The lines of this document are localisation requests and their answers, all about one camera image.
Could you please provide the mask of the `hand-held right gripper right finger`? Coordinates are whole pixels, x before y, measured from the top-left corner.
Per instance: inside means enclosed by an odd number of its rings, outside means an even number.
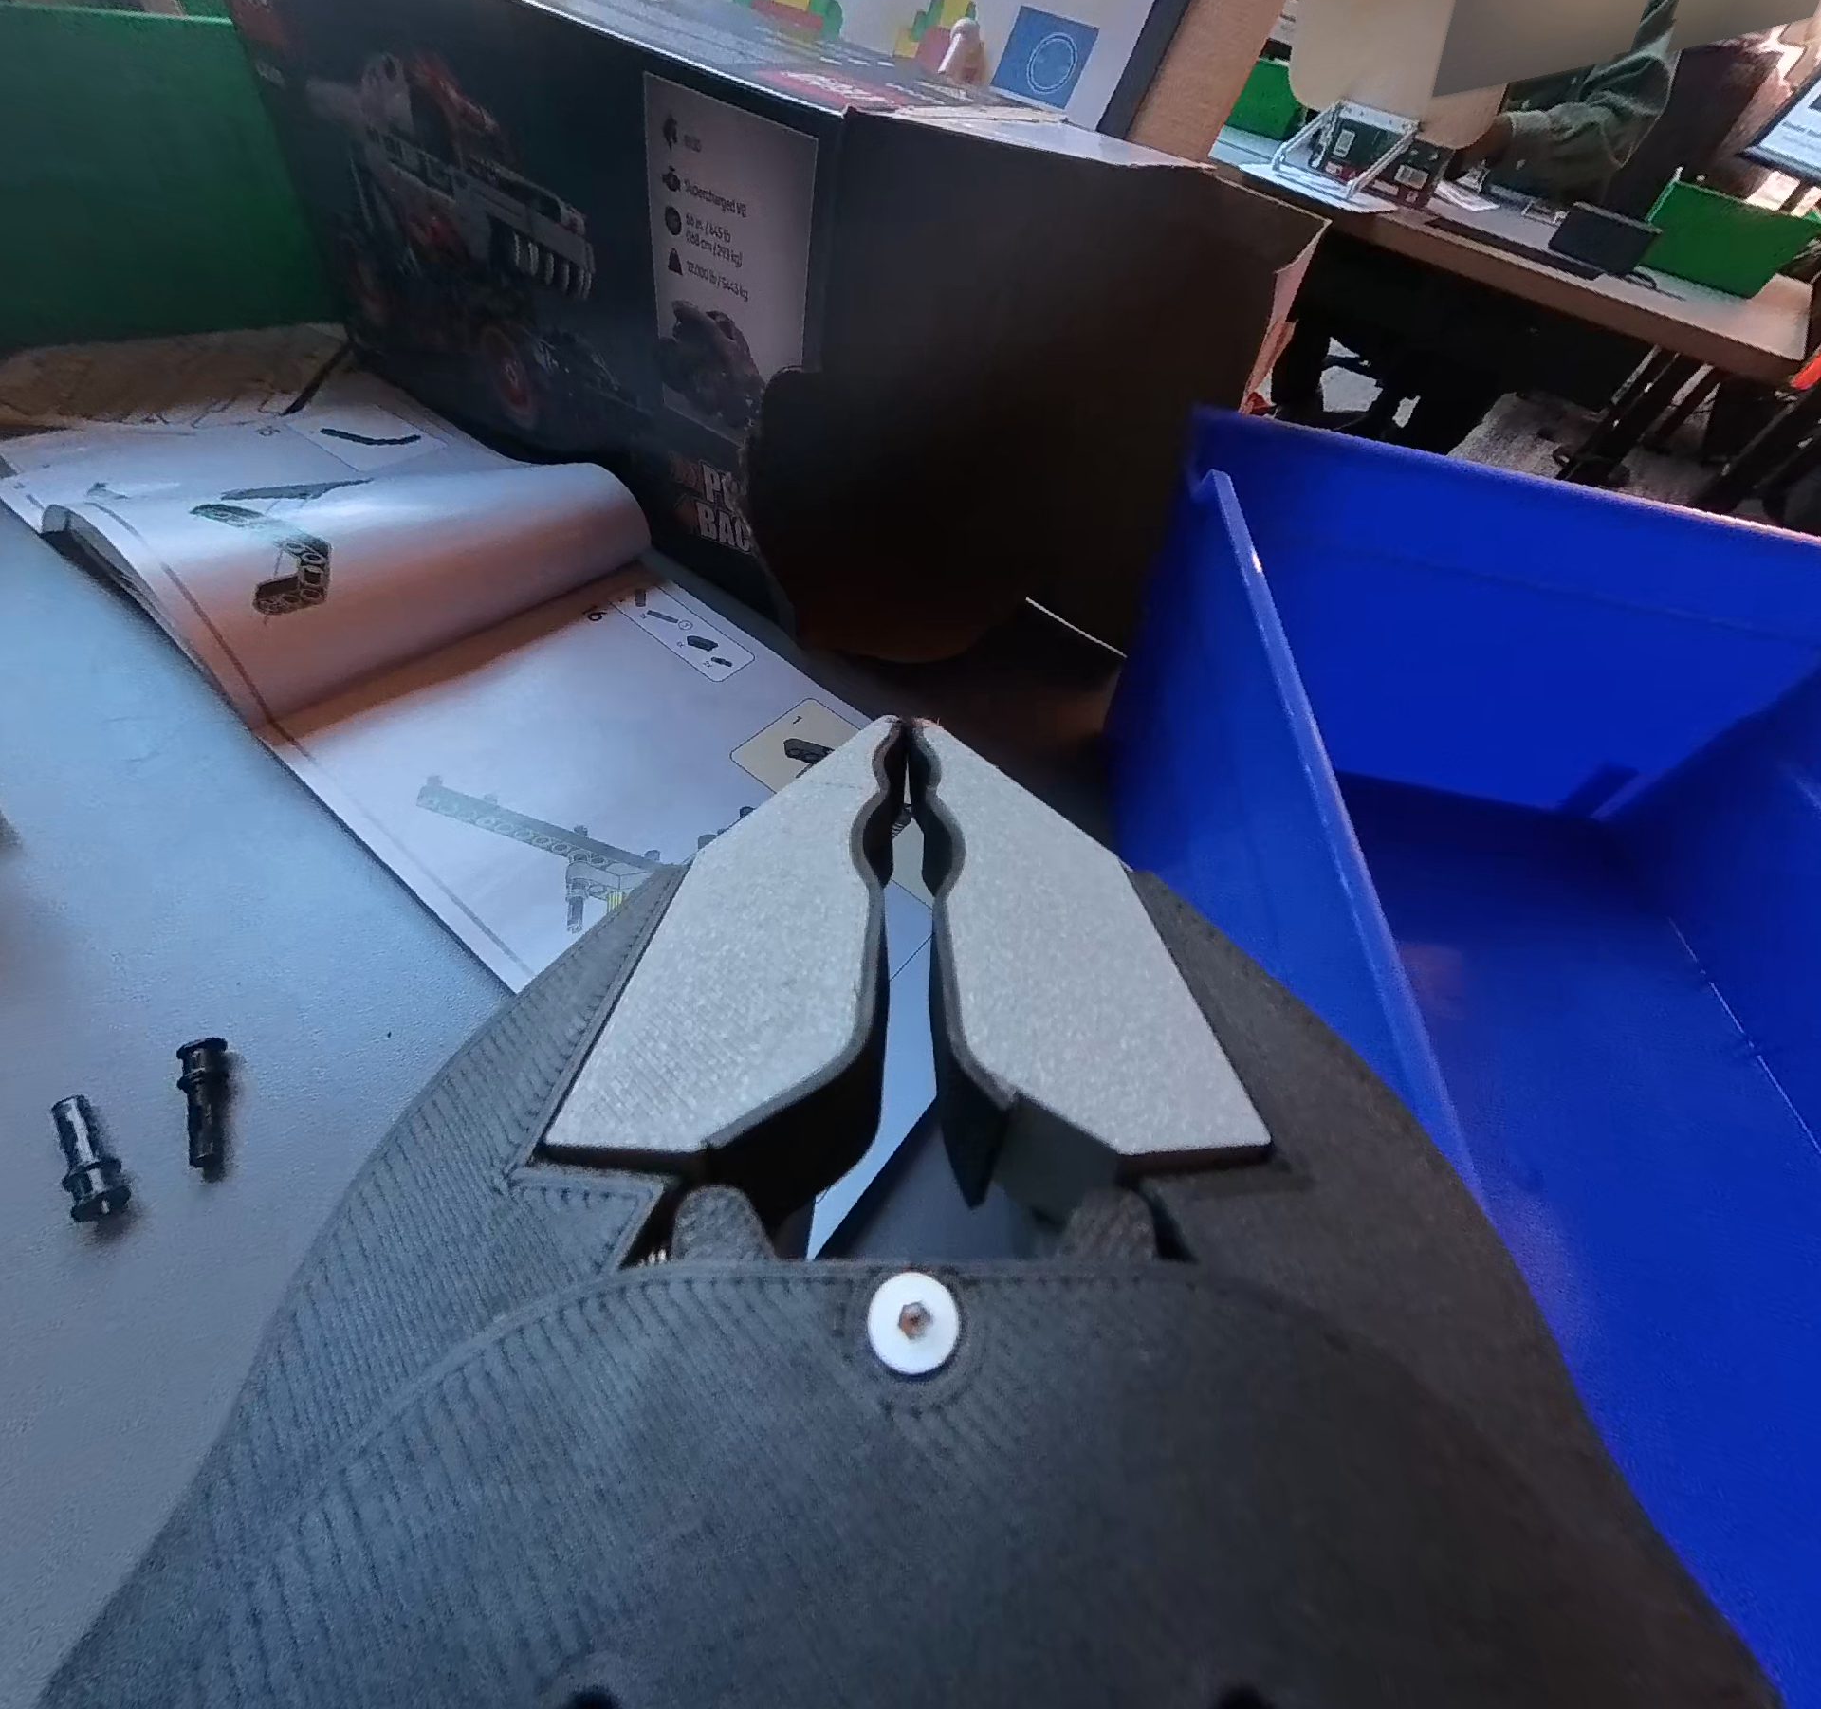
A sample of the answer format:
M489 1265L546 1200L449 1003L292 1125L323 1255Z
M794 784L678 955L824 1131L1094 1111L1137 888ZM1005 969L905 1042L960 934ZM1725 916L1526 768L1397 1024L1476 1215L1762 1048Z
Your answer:
M1273 1137L1135 872L944 727L905 725L932 900L930 1042L968 1206L1259 1164Z

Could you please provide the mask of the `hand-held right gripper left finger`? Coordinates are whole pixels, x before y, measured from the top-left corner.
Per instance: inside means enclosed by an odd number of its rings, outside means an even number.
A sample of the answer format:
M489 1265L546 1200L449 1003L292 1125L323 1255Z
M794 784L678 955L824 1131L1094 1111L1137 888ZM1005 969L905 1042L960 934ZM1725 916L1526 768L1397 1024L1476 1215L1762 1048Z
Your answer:
M873 1143L907 727L861 729L702 847L617 977L538 1154L721 1184L767 1229Z

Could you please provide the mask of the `green parts bin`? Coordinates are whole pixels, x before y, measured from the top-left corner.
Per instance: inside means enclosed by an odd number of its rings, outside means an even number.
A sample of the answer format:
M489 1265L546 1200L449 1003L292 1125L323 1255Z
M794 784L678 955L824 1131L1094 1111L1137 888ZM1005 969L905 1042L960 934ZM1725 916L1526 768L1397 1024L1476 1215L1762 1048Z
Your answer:
M4 3L4 350L331 317L231 21Z

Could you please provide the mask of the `lego instruction booklet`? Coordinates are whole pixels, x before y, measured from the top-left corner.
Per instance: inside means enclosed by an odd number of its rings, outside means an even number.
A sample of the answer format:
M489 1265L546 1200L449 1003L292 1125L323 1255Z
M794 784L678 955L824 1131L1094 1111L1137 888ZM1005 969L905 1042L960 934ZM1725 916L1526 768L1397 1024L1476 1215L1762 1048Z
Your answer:
M867 725L660 569L609 470L513 460L375 376L34 401L4 399L4 504L511 989Z

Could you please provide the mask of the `black lego pin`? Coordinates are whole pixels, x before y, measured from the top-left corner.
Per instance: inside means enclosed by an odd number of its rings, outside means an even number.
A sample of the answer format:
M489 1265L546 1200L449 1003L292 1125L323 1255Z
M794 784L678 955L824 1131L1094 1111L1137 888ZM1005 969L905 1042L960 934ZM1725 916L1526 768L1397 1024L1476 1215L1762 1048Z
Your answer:
M185 1105L187 1164L217 1176L227 1158L227 1107L231 1099L229 1040L219 1034L193 1038L176 1052L178 1089Z
M120 1160L105 1144L89 1097L73 1093L57 1099L51 1119L63 1160L59 1186L69 1196L71 1219L95 1223L124 1213L130 1184Z

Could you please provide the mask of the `dark lego set box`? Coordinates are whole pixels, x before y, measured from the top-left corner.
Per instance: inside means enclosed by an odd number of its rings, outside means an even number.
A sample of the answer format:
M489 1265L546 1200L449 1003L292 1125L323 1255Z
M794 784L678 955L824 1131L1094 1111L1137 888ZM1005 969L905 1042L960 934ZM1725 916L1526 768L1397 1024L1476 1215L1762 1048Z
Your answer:
M804 644L1125 644L1323 222L761 0L225 0L359 360Z

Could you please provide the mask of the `blue plastic bin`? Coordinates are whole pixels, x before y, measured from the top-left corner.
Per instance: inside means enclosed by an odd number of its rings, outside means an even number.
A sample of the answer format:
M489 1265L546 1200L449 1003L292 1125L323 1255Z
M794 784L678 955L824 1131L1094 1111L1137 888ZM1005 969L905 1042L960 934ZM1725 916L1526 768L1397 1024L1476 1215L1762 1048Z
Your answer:
M1817 1704L1817 539L1214 407L1125 652L1116 849L1403 1095Z

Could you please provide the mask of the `clear acrylic stand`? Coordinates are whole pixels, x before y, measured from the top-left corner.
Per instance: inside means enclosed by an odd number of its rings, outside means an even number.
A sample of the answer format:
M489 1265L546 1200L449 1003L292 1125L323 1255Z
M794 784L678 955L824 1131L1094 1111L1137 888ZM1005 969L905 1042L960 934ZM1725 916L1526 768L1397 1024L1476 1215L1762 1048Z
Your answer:
M1279 143L1269 171L1321 194L1358 200L1378 188L1419 135L1417 117L1338 100Z

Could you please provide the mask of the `green storage bin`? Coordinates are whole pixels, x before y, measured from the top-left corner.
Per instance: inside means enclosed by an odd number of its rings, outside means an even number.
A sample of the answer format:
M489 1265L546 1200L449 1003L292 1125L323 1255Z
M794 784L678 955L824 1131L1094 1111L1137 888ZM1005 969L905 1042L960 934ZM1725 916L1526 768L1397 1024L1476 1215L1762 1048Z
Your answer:
M1658 230L1642 269L1742 299L1756 297L1819 234L1817 210L1790 214L1669 181L1646 222Z
M1307 117L1309 108L1291 86L1289 60L1261 56L1252 64L1224 127L1275 145L1293 137Z

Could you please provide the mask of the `black tablet device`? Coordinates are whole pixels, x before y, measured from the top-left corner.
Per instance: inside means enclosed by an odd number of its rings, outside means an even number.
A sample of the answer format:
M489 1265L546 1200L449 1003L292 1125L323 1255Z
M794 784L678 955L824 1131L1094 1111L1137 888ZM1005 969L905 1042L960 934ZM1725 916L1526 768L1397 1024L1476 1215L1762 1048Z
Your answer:
M1545 254L1591 275L1630 277L1663 228L1596 202L1571 204L1545 240Z

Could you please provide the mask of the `wooden desk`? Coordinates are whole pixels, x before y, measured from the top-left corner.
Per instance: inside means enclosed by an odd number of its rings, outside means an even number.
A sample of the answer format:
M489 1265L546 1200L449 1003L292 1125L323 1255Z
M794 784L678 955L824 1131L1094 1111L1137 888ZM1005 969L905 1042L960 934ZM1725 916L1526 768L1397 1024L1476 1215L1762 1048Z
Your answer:
M1788 382L1809 358L1813 289L1772 277L1744 299L1654 273L1650 283L1567 271L1555 259L1529 259L1500 246L1543 246L1543 224L1514 210L1470 216L1462 230L1439 226L1431 210L1411 210L1370 190L1350 192L1319 173L1279 169L1261 137L1222 127L1210 163L1234 181L1321 212L1334 234L1488 287L1529 307L1593 324L1764 386Z

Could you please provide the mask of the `brown partition board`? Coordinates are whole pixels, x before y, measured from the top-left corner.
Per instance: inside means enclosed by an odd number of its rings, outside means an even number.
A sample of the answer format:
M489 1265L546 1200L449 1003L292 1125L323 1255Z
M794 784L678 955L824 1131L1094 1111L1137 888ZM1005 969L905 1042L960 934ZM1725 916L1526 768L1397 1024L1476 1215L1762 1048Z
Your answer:
M1206 159L1289 0L1189 0L1125 129L1129 141Z

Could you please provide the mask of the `computer monitor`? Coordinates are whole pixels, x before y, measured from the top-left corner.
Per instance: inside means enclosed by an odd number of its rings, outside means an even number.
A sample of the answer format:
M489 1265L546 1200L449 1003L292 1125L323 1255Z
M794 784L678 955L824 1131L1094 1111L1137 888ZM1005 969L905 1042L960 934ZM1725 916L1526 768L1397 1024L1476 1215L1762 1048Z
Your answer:
M1740 157L1764 171L1786 173L1809 186L1819 185L1819 68L1740 149Z

